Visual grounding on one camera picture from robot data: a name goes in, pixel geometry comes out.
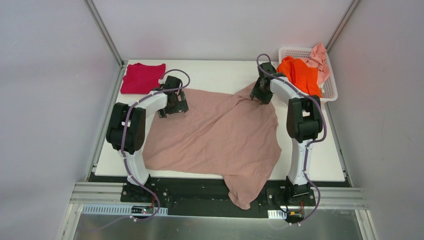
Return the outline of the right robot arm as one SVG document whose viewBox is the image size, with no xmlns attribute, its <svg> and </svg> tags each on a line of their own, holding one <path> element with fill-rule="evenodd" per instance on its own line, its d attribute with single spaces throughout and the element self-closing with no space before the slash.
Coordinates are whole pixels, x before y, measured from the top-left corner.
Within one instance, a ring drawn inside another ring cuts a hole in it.
<svg viewBox="0 0 424 240">
<path fill-rule="evenodd" d="M 257 65 L 258 79 L 250 98 L 269 104 L 277 96 L 287 105 L 286 130 L 292 139 L 292 157 L 288 180 L 293 186 L 284 190 L 284 200 L 296 205 L 304 198 L 298 186 L 309 183 L 309 161 L 313 145 L 320 140 L 319 134 L 327 133 L 323 120 L 321 100 L 317 95 L 308 95 L 294 86 L 282 73 L 276 72 L 271 62 Z"/>
</svg>

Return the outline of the dusty pink graphic t-shirt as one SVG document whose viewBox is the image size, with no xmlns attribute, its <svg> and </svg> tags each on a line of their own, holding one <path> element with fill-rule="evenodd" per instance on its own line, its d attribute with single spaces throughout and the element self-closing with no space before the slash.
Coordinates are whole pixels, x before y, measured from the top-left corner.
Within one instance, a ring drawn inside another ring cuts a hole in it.
<svg viewBox="0 0 424 240">
<path fill-rule="evenodd" d="M 282 153 L 275 107 L 251 99 L 251 90 L 187 89 L 187 112 L 153 118 L 142 151 L 145 167 L 220 175 L 233 204 L 248 210 Z"/>
</svg>

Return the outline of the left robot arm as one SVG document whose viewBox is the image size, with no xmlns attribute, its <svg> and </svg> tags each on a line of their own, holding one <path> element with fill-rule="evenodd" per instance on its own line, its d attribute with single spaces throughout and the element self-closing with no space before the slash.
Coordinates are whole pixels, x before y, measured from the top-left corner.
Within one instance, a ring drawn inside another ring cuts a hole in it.
<svg viewBox="0 0 424 240">
<path fill-rule="evenodd" d="M 114 104 L 105 139 L 121 156 L 127 180 L 136 185 L 133 195 L 140 202 L 152 198 L 153 189 L 146 185 L 149 173 L 141 154 L 146 137 L 146 120 L 157 114 L 160 118 L 186 113 L 189 106 L 183 89 L 187 87 L 175 76 L 167 76 L 159 87 L 134 103 Z"/>
</svg>

